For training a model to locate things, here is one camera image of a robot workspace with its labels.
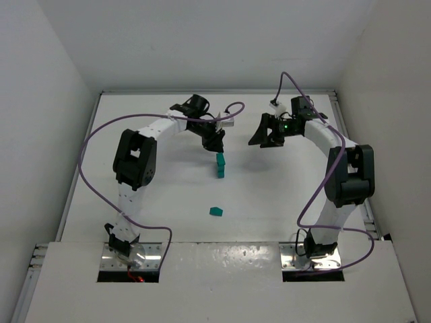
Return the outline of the teal arch block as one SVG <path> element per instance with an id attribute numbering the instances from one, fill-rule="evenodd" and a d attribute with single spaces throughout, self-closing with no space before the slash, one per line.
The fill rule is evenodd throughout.
<path id="1" fill-rule="evenodd" d="M 225 171 L 224 171 L 224 169 L 218 169 L 218 171 L 217 171 L 217 177 L 218 178 L 224 178 L 225 177 Z"/>

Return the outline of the teal pentagon roof block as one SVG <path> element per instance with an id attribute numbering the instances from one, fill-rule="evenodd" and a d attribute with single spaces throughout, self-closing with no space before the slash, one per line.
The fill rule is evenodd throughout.
<path id="1" fill-rule="evenodd" d="M 223 215 L 223 210 L 219 207 L 211 207 L 209 209 L 209 214 L 211 216 L 221 217 Z"/>

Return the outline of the teal small rectangular block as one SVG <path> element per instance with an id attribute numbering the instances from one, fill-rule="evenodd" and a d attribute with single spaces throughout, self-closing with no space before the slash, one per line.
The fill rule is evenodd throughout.
<path id="1" fill-rule="evenodd" d="M 223 153 L 217 153 L 216 154 L 216 161 L 218 161 L 218 160 L 224 160 L 225 161 Z"/>

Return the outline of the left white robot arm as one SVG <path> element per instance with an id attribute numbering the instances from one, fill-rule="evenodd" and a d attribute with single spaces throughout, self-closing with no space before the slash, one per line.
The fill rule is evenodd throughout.
<path id="1" fill-rule="evenodd" d="M 140 233 L 128 219 L 141 212 L 146 187 L 156 174 L 157 152 L 173 136 L 190 131 L 201 138 L 205 150 L 223 153 L 225 131 L 220 122 L 203 122 L 209 101 L 197 94 L 186 102 L 175 104 L 151 125 L 139 130 L 123 131 L 114 157 L 113 171 L 119 183 L 119 216 L 115 223 L 107 223 L 108 245 L 123 257 L 130 257 L 139 241 Z"/>

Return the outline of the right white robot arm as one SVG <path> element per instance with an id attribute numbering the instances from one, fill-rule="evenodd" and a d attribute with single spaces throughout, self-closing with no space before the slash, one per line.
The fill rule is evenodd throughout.
<path id="1" fill-rule="evenodd" d="M 333 128 L 323 113 L 318 113 L 308 96 L 298 96 L 286 108 L 272 100 L 274 114 L 264 113 L 249 145 L 281 147 L 287 137 L 302 136 L 314 143 L 327 158 L 325 177 L 317 192 L 326 196 L 324 207 L 306 230 L 303 256 L 320 258 L 333 253 L 348 217 L 375 191 L 374 150 L 369 145 L 350 141 Z"/>

